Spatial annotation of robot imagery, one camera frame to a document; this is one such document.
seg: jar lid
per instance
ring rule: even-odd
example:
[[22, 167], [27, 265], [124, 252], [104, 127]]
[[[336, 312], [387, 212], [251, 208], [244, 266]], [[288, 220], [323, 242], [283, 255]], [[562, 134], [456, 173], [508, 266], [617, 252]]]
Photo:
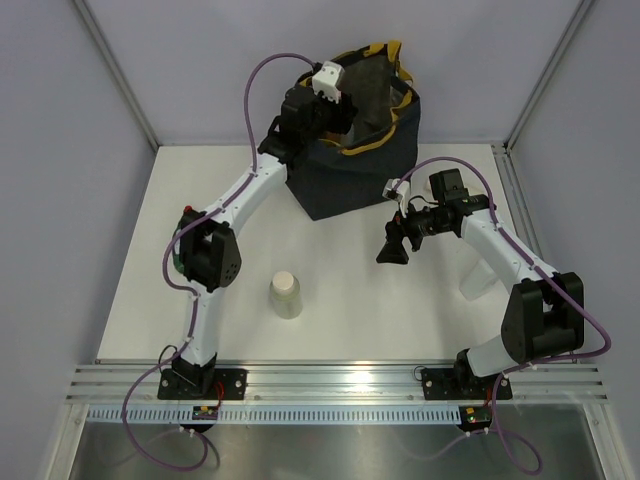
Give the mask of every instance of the jar lid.
[[279, 295], [289, 295], [295, 288], [295, 278], [289, 272], [277, 272], [271, 283]]

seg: black bag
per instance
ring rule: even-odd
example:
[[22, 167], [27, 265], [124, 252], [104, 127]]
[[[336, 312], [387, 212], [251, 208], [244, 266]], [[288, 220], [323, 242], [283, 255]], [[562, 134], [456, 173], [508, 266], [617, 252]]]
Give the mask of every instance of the black bag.
[[[398, 41], [377, 43], [332, 60], [345, 69], [339, 88], [351, 95], [358, 114], [349, 138], [314, 142], [287, 181], [311, 219], [384, 201], [387, 180], [415, 166], [420, 97], [400, 65], [400, 47]], [[309, 85], [311, 75], [299, 82]]]

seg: translucent bottle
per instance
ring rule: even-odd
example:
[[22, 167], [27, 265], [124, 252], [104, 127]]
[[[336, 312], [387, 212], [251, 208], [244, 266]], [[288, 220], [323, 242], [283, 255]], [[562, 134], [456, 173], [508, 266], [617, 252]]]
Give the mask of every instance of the translucent bottle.
[[289, 320], [300, 315], [302, 311], [300, 282], [291, 273], [278, 272], [273, 276], [269, 285], [269, 297], [278, 316]]

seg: gray wall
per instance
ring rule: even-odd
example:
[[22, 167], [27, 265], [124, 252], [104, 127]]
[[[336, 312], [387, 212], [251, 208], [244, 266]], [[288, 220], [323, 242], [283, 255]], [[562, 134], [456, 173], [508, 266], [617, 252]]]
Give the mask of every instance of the gray wall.
[[64, 0], [0, 2], [0, 465], [36, 478], [92, 359], [153, 154]]
[[[87, 0], [160, 141], [246, 143], [244, 81], [264, 57], [325, 60], [398, 38], [422, 94], [421, 140], [504, 140], [578, 0]], [[256, 79], [258, 137], [305, 71]]]
[[637, 0], [596, 5], [515, 148], [546, 256], [582, 276], [588, 309], [611, 333], [599, 362], [636, 470], [639, 20]]

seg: white table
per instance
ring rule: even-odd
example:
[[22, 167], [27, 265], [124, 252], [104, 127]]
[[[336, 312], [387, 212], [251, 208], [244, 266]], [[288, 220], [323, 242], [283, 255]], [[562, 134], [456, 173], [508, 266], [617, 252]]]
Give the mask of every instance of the white table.
[[[486, 176], [505, 222], [511, 215], [489, 145], [422, 145], [420, 159], [465, 159]], [[185, 205], [201, 209], [222, 195], [250, 163], [248, 147], [162, 147], [158, 153], [98, 353], [101, 360], [157, 358], [180, 344], [188, 297], [170, 289], [161, 259]], [[449, 162], [414, 175], [413, 194], [428, 195], [429, 174], [459, 167], [471, 194], [475, 176]], [[239, 235], [242, 270], [227, 289], [219, 359], [450, 359], [495, 336], [508, 294], [501, 284], [474, 302], [458, 286], [478, 255], [453, 233], [425, 238], [409, 265], [378, 265], [386, 202], [311, 221], [286, 187], [273, 193]], [[283, 320], [268, 303], [278, 270], [302, 287], [300, 317]], [[171, 267], [173, 277], [179, 275]]]

